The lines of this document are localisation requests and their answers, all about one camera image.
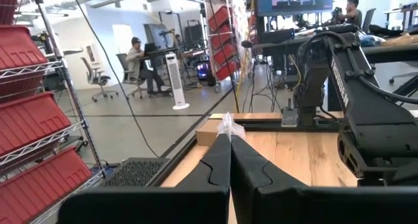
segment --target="red bin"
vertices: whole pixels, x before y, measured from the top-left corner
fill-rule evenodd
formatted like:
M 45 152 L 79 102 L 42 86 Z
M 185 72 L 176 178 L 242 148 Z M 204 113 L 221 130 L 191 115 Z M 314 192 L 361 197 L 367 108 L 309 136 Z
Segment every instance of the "red bin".
M 0 25 L 10 25 L 13 22 L 17 5 L 18 0 L 0 0 Z
M 234 71 L 238 70 L 239 68 L 240 68 L 240 63 L 238 61 L 230 61 L 228 65 L 225 64 L 216 72 L 217 79 L 224 80 L 226 77 L 229 76 L 230 72 L 232 74 Z
M 26 27 L 0 25 L 0 76 L 7 70 L 18 72 L 19 69 L 15 68 L 47 62 L 47 58 L 31 40 Z M 0 78 L 0 103 L 35 94 L 43 76 L 43 72 L 32 72 Z
M 232 13 L 233 13 L 232 9 L 229 9 L 229 14 L 232 14 Z M 212 31 L 216 31 L 217 30 L 216 24 L 219 27 L 222 27 L 222 25 L 226 23 L 228 19 L 229 19 L 228 9 L 226 6 L 222 6 L 215 12 L 214 15 L 212 15 L 211 18 L 209 18 L 208 25 Z
M 0 223 L 29 223 L 90 176 L 74 147 L 59 152 L 0 184 Z
M 226 60 L 230 59 L 233 55 L 236 54 L 236 47 L 231 43 L 225 45 L 223 50 L 225 51 L 225 55 L 223 55 L 222 49 L 219 49 L 214 55 L 214 60 L 218 65 L 222 65 L 222 63 L 226 62 Z
M 232 37 L 233 34 L 227 33 L 227 32 L 231 32 L 231 28 L 229 27 L 229 25 L 224 25 L 221 29 L 219 29 L 219 33 L 221 35 L 217 35 L 217 33 L 215 33 L 214 36 L 210 39 L 210 42 L 212 43 L 212 46 L 215 49 L 218 49 L 219 47 L 221 47 L 223 43 L 225 43 L 227 40 L 229 40 Z
M 50 92 L 0 104 L 0 156 L 70 125 Z

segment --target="gray floor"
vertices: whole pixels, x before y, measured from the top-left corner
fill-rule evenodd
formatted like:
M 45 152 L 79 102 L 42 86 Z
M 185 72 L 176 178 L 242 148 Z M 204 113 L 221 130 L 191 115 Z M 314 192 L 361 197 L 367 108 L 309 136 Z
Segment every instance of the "gray floor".
M 376 65 L 376 76 L 381 87 L 387 91 L 395 90 L 400 84 L 404 83 L 407 78 L 399 78 L 394 84 L 389 84 L 388 79 L 394 74 L 403 74 L 406 72 L 417 71 L 415 63 L 386 63 Z M 258 67 L 255 78 L 255 92 L 261 90 L 266 85 L 265 67 Z M 245 112 L 248 111 L 249 98 L 251 90 L 248 90 L 249 80 L 242 84 L 239 103 L 240 110 L 246 100 Z M 164 153 L 182 134 L 184 134 L 203 114 L 205 114 L 228 89 L 231 88 L 229 81 L 221 83 L 221 92 L 215 93 L 211 87 L 203 87 L 202 89 L 194 89 L 185 92 L 186 101 L 190 107 L 185 110 L 175 111 L 172 109 L 174 104 L 171 97 L 159 97 L 149 99 L 144 96 L 143 99 L 131 99 L 134 115 L 138 124 L 141 126 L 149 146 L 161 155 Z M 127 101 L 121 96 L 119 86 L 113 86 L 109 89 L 119 91 L 120 96 L 113 99 L 99 99 L 93 103 L 90 99 L 91 95 L 97 92 L 93 90 L 78 91 L 78 96 L 82 104 L 82 108 L 89 122 L 89 129 L 93 137 L 95 146 L 101 159 L 110 163 L 120 162 L 128 157 L 153 157 L 152 152 L 147 148 L 144 139 L 131 115 Z M 268 90 L 263 91 L 264 94 L 270 95 Z M 281 107 L 287 104 L 287 99 L 292 96 L 289 90 L 280 91 L 277 99 Z M 72 111 L 71 104 L 67 93 L 57 93 L 56 98 L 59 99 L 59 105 L 70 119 L 75 121 L 76 114 Z M 255 96 L 253 99 L 253 112 L 270 112 L 271 100 L 265 96 Z M 416 109 L 414 105 L 405 105 L 408 109 Z M 233 112 L 235 108 L 234 94 L 231 92 L 222 100 L 211 113 Z M 82 150 L 82 155 L 88 163 L 93 162 L 93 158 L 88 148 Z

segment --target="office chair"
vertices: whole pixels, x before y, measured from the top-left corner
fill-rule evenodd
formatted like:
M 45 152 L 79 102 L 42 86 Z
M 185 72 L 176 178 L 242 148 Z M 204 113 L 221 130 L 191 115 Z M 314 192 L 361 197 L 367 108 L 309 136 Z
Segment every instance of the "office chair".
M 108 96 L 110 96 L 111 99 L 113 99 L 113 93 L 115 93 L 116 95 L 119 95 L 119 93 L 117 91 L 107 91 L 103 89 L 103 86 L 105 86 L 107 84 L 107 82 L 110 80 L 109 76 L 105 76 L 102 75 L 102 73 L 104 71 L 99 71 L 100 67 L 95 67 L 92 68 L 90 66 L 90 63 L 87 61 L 86 58 L 82 57 L 81 60 L 83 60 L 84 64 L 87 67 L 87 81 L 89 84 L 91 85 L 98 85 L 100 86 L 100 92 L 94 94 L 93 96 L 91 96 L 91 100 L 93 100 L 93 102 L 97 102 L 97 97 L 99 96 L 103 96 L 104 98 L 107 98 Z
M 372 23 L 372 18 L 373 18 L 373 14 L 374 14 L 374 11 L 375 11 L 376 9 L 375 8 L 372 8 L 372 9 L 369 9 L 368 11 L 367 11 L 367 13 L 366 13 L 366 17 L 364 18 L 364 21 L 363 21 L 363 27 L 362 27 L 362 30 L 367 34 L 368 32 L 369 32 L 369 26 L 370 26 L 370 24 Z
M 134 71 L 130 71 L 128 68 L 128 63 L 126 62 L 126 54 L 116 54 L 119 59 L 120 64 L 123 67 L 123 84 L 132 84 L 136 85 L 137 88 L 126 95 L 126 99 L 129 99 L 129 96 L 135 97 L 136 93 L 139 93 L 139 98 L 142 99 L 142 92 L 147 91 L 145 88 L 141 88 L 141 85 L 145 83 L 145 78 L 139 78 L 138 76 L 131 76 Z

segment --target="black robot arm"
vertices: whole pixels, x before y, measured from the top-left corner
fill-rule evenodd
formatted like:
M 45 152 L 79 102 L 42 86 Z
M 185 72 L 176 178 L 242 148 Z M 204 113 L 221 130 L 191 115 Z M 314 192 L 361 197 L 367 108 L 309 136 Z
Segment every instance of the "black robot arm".
M 315 124 L 316 107 L 322 105 L 324 96 L 323 83 L 330 76 L 344 111 L 338 151 L 350 171 L 358 178 L 384 178 L 387 185 L 418 178 L 418 173 L 408 168 L 418 160 L 417 121 L 389 98 L 399 96 L 379 89 L 358 37 L 326 32 L 302 49 L 300 65 L 306 73 L 294 93 L 299 125 Z

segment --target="wire shelf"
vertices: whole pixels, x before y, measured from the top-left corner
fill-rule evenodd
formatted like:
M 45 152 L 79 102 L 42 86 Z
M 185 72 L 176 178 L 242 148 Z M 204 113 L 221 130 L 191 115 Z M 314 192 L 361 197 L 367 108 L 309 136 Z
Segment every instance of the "wire shelf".
M 7 163 L 9 163 L 9 162 L 11 162 L 15 159 L 18 159 L 23 155 L 27 155 L 27 154 L 43 147 L 43 146 L 48 145 L 51 142 L 55 142 L 55 141 L 59 140 L 60 138 L 63 138 L 64 136 L 67 136 L 70 133 L 75 132 L 75 131 L 83 128 L 83 125 L 84 125 L 84 122 L 81 121 L 79 123 L 76 123 L 76 124 L 66 128 L 66 129 L 64 129 L 64 130 L 61 130 L 58 133 L 55 133 L 53 135 L 50 135 L 50 136 L 45 137 L 43 139 L 40 139 L 37 142 L 34 142 L 34 143 L 32 143 L 28 146 L 20 148 L 19 150 L 16 150 L 14 152 L 11 152 L 7 155 L 4 155 L 4 156 L 0 157 L 0 167 L 3 166 L 3 165 L 7 165 Z
M 102 178 L 102 174 L 100 172 L 96 173 L 91 177 L 88 181 L 86 181 L 83 185 L 81 185 L 79 188 L 77 188 L 75 191 L 73 191 L 70 195 L 67 195 L 64 199 L 61 199 L 58 203 L 54 204 L 49 210 L 41 214 L 38 218 L 36 218 L 34 221 L 31 222 L 31 224 L 40 224 L 43 223 L 45 220 L 47 220 L 49 217 L 51 217 L 54 213 L 56 213 L 59 210 L 59 207 L 61 204 L 71 195 L 76 194 L 77 192 L 87 189 L 93 185 L 95 185 L 100 179 Z
M 32 66 L 18 67 L 18 68 L 7 69 L 7 70 L 0 70 L 0 79 L 12 77 L 12 76 L 19 76 L 23 74 L 37 73 L 37 72 L 44 72 L 44 74 L 47 74 L 48 71 L 55 70 L 61 67 L 63 67 L 62 62 L 53 61 L 53 62 L 45 63 L 43 65 L 32 65 Z

